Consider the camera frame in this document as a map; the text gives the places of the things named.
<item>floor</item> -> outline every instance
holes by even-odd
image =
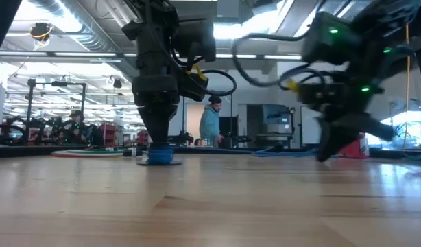
[[[421,166],[0,159],[0,246],[421,246]]]

